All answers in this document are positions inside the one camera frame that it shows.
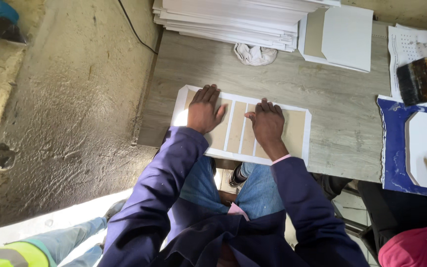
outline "navy blue jacket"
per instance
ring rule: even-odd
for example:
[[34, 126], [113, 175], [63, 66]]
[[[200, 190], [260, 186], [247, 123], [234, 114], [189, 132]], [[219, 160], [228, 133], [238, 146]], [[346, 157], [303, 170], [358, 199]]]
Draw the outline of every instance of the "navy blue jacket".
[[[108, 223], [100, 267], [214, 267], [223, 241], [240, 266], [369, 266], [300, 158], [271, 166], [286, 210], [247, 222], [180, 199], [187, 174], [207, 148], [197, 131], [169, 128], [133, 194]], [[296, 229], [295, 251], [284, 239], [286, 212]], [[159, 251], [168, 233], [171, 241]]]

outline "electrical wire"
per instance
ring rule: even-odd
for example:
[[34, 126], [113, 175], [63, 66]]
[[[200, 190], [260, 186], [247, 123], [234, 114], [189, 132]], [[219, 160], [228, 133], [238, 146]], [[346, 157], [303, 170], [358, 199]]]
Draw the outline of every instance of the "electrical wire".
[[122, 3], [122, 0], [118, 0], [118, 2], [120, 3], [120, 5], [121, 5], [121, 7], [122, 7], [122, 9], [123, 9], [123, 12], [125, 13], [126, 18], [128, 19], [129, 25], [131, 26], [131, 29], [133, 30], [134, 35], [136, 35], [136, 37], [138, 38], [139, 42], [140, 42], [141, 44], [143, 44], [144, 46], [146, 46], [147, 48], [149, 48], [149, 49], [150, 49], [154, 54], [156, 54], [156, 55], [157, 55], [157, 52], [156, 52], [156, 51], [154, 51], [151, 47], [149, 47], [149, 45], [147, 45], [147, 44], [145, 44], [143, 41], [141, 41], [141, 39], [139, 38], [138, 34], [137, 34], [137, 33], [136, 33], [136, 31], [134, 30], [133, 24], [131, 23], [131, 20], [129, 19], [128, 14], [126, 13], [126, 10], [124, 9], [124, 6], [123, 6], [123, 3]]

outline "paint brush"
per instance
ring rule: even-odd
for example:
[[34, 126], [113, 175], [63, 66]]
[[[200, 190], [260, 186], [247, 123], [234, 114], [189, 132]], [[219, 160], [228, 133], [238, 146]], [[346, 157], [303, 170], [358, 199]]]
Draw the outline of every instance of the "paint brush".
[[399, 67], [396, 74], [405, 106], [427, 102], [427, 58]]

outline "gray wooden table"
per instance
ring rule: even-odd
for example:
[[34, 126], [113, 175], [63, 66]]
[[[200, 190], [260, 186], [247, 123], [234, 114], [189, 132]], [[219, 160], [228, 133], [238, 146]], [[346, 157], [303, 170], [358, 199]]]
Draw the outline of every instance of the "gray wooden table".
[[280, 51], [267, 66], [245, 66], [232, 44], [164, 31], [138, 144], [161, 145], [181, 87], [215, 83], [223, 92], [309, 109], [310, 172], [380, 182], [376, 98], [390, 94], [387, 43], [372, 37], [371, 72], [362, 73], [307, 62], [299, 51]]

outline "white cloth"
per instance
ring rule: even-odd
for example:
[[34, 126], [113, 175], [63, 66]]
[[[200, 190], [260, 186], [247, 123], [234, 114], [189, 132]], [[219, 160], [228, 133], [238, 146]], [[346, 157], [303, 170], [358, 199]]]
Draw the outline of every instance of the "white cloth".
[[235, 44], [234, 51], [241, 63], [252, 66], [271, 64], [278, 55], [278, 51], [274, 48], [260, 46], [249, 48], [248, 45], [241, 43]]

